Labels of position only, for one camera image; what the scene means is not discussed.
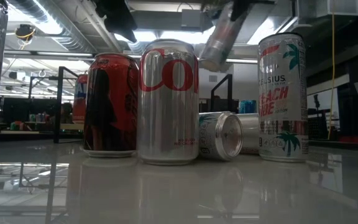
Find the can lid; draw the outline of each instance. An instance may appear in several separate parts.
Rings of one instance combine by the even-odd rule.
[[[271,37],[275,37],[275,36],[278,36],[278,35],[297,35],[299,37],[301,37],[301,39],[303,40],[303,37],[302,35],[300,35],[299,33],[296,33],[296,32],[282,32],[282,33],[279,33],[279,34],[272,34],[272,35],[268,35],[267,37],[263,38],[262,40],[259,41],[258,45],[260,43],[262,43],[263,41],[265,41],[266,39],[269,39]]]
[[[100,54],[97,54],[95,56],[95,58],[99,57],[99,56],[102,56],[102,55],[117,55],[117,56],[122,56],[122,57],[125,57],[125,58],[128,58],[130,60],[135,60],[134,58],[128,56],[128,55],[125,55],[125,54],[120,54],[120,53],[109,53],[109,52],[105,52],[105,53],[100,53]]]
[[[217,147],[223,149],[225,160],[235,158],[242,147],[242,126],[240,119],[230,113],[223,113],[218,120]]]
[[[154,43],[157,43],[157,42],[178,42],[178,43],[181,43],[181,44],[185,44],[187,45],[188,47],[191,47],[192,50],[194,50],[194,47],[187,43],[187,42],[184,42],[184,41],[181,41],[181,40],[176,40],[176,39],[157,39],[157,40],[153,40],[151,41],[149,44],[146,45],[146,48],[149,47],[150,45],[154,44]]]

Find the can rim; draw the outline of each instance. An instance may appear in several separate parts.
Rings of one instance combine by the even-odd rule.
[[[238,144],[238,145],[236,146],[236,148],[234,149],[235,151],[234,151],[234,155],[233,155],[233,156],[231,156],[230,154],[228,154],[228,153],[226,152],[225,148],[223,148],[223,140],[222,140],[222,138],[221,138],[221,132],[222,132],[222,129],[223,129],[225,120],[227,120],[227,119],[230,118],[230,117],[233,117],[234,119],[236,119],[237,122],[240,124],[240,131],[241,131],[241,136],[242,136],[242,137],[243,137],[243,134],[244,134],[244,133],[243,133],[243,130],[242,130],[241,121],[240,121],[240,119],[239,119],[235,114],[225,111],[225,112],[223,112],[223,113],[218,117],[218,121],[217,121],[217,123],[216,123],[217,125],[216,125],[216,128],[215,128],[215,132],[218,134],[217,137],[219,137],[219,138],[215,138],[215,144],[216,144],[217,146],[220,146],[220,148],[222,149],[222,151],[220,151],[220,150],[219,150],[219,147],[217,147],[219,155],[220,155],[223,159],[225,159],[225,160],[227,160],[227,161],[230,161],[230,160],[232,160],[233,158],[235,158],[236,156],[238,156],[238,154],[240,154],[241,149],[242,149],[242,137],[241,137],[241,139],[240,139],[240,144]]]
[[[125,58],[128,58],[128,59],[131,59],[131,60],[134,60],[134,61],[135,61],[135,59],[134,59],[133,57],[130,57],[130,56],[126,55],[126,54],[121,54],[121,53],[109,53],[109,52],[97,54],[97,55],[95,56],[95,59],[96,59],[97,57],[99,57],[99,56],[102,56],[102,55],[118,55],[118,56],[122,56],[122,57],[125,57]]]
[[[194,47],[189,44],[188,42],[184,42],[182,40],[177,40],[177,39],[157,39],[157,40],[153,40],[151,41],[149,44],[146,45],[146,48],[149,47],[150,45],[154,44],[154,43],[157,43],[157,42],[161,42],[161,41],[174,41],[174,42],[178,42],[178,43],[181,43],[181,44],[185,44],[185,45],[188,45],[191,47],[192,50],[194,50]]]
[[[279,34],[268,35],[267,37],[265,37],[265,38],[263,38],[262,40],[260,40],[259,43],[258,43],[258,45],[260,45],[260,43],[262,43],[263,41],[265,41],[265,40],[268,39],[268,38],[271,38],[271,37],[274,37],[274,36],[278,36],[278,35],[288,35],[288,34],[297,35],[297,36],[301,37],[301,39],[303,40],[302,35],[300,35],[300,34],[297,33],[297,32],[282,32],[282,33],[279,33]]]

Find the fluorescent light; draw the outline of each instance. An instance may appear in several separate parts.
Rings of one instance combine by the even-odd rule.
[[[203,44],[206,43],[210,35],[214,32],[215,26],[201,32],[183,32],[183,31],[164,31],[161,39],[176,39],[189,44]]]
[[[137,41],[151,42],[157,38],[154,32],[152,31],[134,31],[134,34]],[[123,40],[128,42],[128,40],[125,37],[119,34],[114,34],[114,35],[116,36],[117,40]]]
[[[38,54],[39,55],[47,55],[47,56],[93,57],[92,54],[85,54],[85,53],[38,52]]]
[[[274,23],[273,20],[268,17],[265,22],[259,26],[247,44],[259,44],[263,38],[272,34],[274,34]]]
[[[226,62],[227,63],[253,63],[253,64],[257,64],[258,60],[254,60],[254,59],[227,59]]]
[[[286,32],[295,22],[298,21],[297,17],[294,17],[285,27],[283,27],[279,33]]]

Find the wall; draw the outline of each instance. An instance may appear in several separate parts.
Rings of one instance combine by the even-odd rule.
[[[258,67],[256,64],[234,64],[226,73],[210,72],[201,68],[199,73],[200,98],[211,98],[211,90],[229,73],[233,74],[233,99],[258,99]],[[210,75],[218,76],[218,81],[209,82]],[[227,98],[226,82],[215,90],[215,95],[219,95],[222,99]]]

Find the dark red can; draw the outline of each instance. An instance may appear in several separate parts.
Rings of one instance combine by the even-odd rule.
[[[89,68],[84,150],[95,157],[129,156],[136,149],[136,61],[99,54]]]

